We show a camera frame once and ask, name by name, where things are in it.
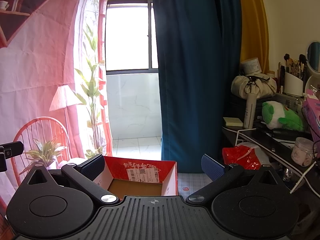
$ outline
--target yellow curtain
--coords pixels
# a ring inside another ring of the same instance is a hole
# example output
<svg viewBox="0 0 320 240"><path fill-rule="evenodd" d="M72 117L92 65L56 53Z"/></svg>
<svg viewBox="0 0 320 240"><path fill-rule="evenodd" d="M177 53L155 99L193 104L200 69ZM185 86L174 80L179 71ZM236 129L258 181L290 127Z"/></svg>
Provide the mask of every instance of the yellow curtain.
<svg viewBox="0 0 320 240"><path fill-rule="evenodd" d="M269 34L263 0L241 0L242 44L240 61L257 57L263 73L269 70Z"/></svg>

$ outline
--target bamboo plant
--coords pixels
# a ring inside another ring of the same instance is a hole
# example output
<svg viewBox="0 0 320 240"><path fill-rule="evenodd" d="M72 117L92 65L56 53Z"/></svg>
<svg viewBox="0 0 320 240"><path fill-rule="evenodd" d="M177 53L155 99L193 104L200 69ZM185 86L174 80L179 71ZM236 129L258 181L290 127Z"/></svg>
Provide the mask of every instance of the bamboo plant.
<svg viewBox="0 0 320 240"><path fill-rule="evenodd" d="M101 105L99 103L99 96L101 95L99 91L99 79L96 78L96 71L98 67L96 51L98 45L98 37L94 36L92 29L86 24L86 30L83 30L84 35L90 45L91 51L87 49L85 42L83 42L84 50L86 53L86 60L91 72L91 78L88 81L82 71L80 69L76 69L76 72L81 76L84 81L84 84L81 84L82 90L84 91L87 99L85 99L82 95L75 92L75 95L79 98L83 105L86 106L90 120L87 121L87 126L92 129L92 136L90 135L90 139L92 141L94 151L86 150L85 154L87 158L91 158L96 154L103 153L102 145L101 145L101 131L98 127L98 118L100 116L100 108Z"/></svg>

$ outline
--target tiled floor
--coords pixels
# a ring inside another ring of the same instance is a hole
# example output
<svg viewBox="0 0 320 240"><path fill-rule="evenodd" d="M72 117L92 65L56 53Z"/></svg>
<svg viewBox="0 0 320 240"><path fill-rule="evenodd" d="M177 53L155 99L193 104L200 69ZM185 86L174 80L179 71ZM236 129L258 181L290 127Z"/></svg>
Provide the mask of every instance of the tiled floor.
<svg viewBox="0 0 320 240"><path fill-rule="evenodd" d="M161 160L161 137L113 140L112 146L114 157Z"/></svg>

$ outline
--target blue curtain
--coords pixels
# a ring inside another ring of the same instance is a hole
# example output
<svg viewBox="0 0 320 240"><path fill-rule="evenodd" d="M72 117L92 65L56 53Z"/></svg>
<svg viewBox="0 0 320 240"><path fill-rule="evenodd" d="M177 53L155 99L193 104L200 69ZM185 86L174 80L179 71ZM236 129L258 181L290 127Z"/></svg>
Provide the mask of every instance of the blue curtain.
<svg viewBox="0 0 320 240"><path fill-rule="evenodd" d="M199 173L221 155L223 108L239 67L240 0L153 0L162 114L162 159Z"/></svg>

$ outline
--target lampshade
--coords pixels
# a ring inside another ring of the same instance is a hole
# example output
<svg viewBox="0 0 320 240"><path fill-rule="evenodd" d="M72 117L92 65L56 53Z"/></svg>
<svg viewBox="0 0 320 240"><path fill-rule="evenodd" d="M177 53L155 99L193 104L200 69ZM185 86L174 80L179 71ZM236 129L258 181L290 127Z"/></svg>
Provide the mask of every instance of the lampshade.
<svg viewBox="0 0 320 240"><path fill-rule="evenodd" d="M71 88L68 85L65 85L58 87L52 99L49 111L54 111L60 108L78 104L81 104L79 98L76 97L76 95L72 92Z"/></svg>

